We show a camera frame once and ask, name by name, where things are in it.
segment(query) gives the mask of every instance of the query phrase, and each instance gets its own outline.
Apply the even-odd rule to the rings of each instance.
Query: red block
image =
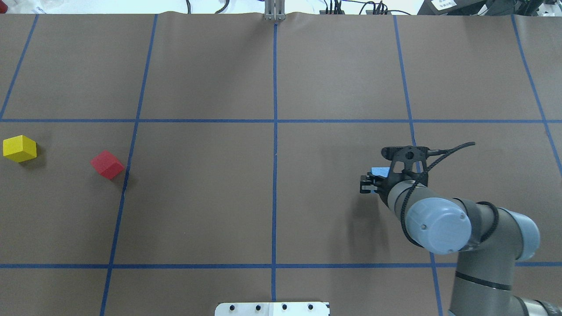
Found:
[[[0,0],[0,13],[8,12],[8,6],[4,3],[4,1]]]
[[[123,167],[123,164],[119,162],[117,157],[107,150],[102,151],[101,154],[92,159],[90,164],[100,175],[109,180],[113,179],[121,171],[125,170],[125,167]]]

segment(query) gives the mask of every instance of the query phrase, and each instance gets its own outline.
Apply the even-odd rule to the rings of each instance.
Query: black cable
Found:
[[[373,14],[379,14],[379,12],[383,11],[383,2],[379,2],[377,8],[373,10]]]
[[[407,14],[407,15],[411,15],[411,14],[409,14],[408,12],[402,11],[402,10],[386,10],[386,11],[383,11],[383,12],[381,12],[381,13],[379,13],[379,14],[383,15],[383,14],[387,14],[387,13],[389,13],[389,12],[402,12],[402,13],[405,13],[405,14]]]
[[[345,2],[355,2],[355,3],[363,3],[363,4],[365,4],[365,3],[369,3],[369,2],[372,2],[372,1],[367,1],[367,2],[365,2],[365,1],[356,1],[356,0],[340,0],[340,1],[345,1]]]
[[[361,7],[361,10],[359,11],[359,15],[361,15],[361,13],[363,13],[363,9],[365,8],[365,6],[367,4],[372,4],[373,5],[373,11],[375,11],[375,6],[377,5],[376,3],[374,3],[373,1],[368,1],[368,2],[364,2],[363,6]]]
[[[492,226],[490,227],[490,229],[488,229],[488,231],[480,239],[480,243],[482,243],[482,242],[488,240],[488,238],[490,238],[490,236],[496,231],[497,225],[500,221],[500,212],[497,210],[497,207],[490,202],[482,201],[482,202],[478,202],[477,204],[486,205],[489,208],[491,208],[492,212],[493,212]]]
[[[440,163],[441,161],[443,161],[443,159],[451,156],[452,154],[456,153],[457,151],[469,147],[469,146],[474,146],[476,145],[475,142],[468,142],[468,143],[464,143],[462,145],[458,145],[455,148],[449,149],[447,150],[447,152],[445,152],[442,156],[440,156],[439,158],[435,159],[434,162],[432,162],[429,167],[427,167],[427,170],[422,172],[419,177],[416,179],[416,181],[414,181],[414,184],[412,184],[412,186],[408,189],[408,192],[406,193],[406,196],[404,197],[404,201],[402,202],[402,209],[400,210],[400,224],[402,226],[402,232],[404,232],[404,235],[406,236],[406,238],[408,239],[408,241],[410,241],[411,243],[413,243],[414,245],[418,246],[418,247],[422,247],[422,245],[420,245],[418,242],[416,242],[412,237],[410,237],[410,234],[408,234],[408,230],[406,229],[406,205],[408,204],[408,200],[410,199],[410,196],[412,195],[412,192],[414,191],[414,189],[416,188],[416,186],[420,183],[421,180],[425,179],[429,173],[429,171],[431,171],[431,169],[433,169],[433,167],[435,167],[438,163]]]
[[[229,3],[230,3],[230,0],[225,0],[224,6],[220,10],[216,11],[215,14],[219,14],[219,13],[223,12],[224,10],[226,10],[226,7],[228,7]]]

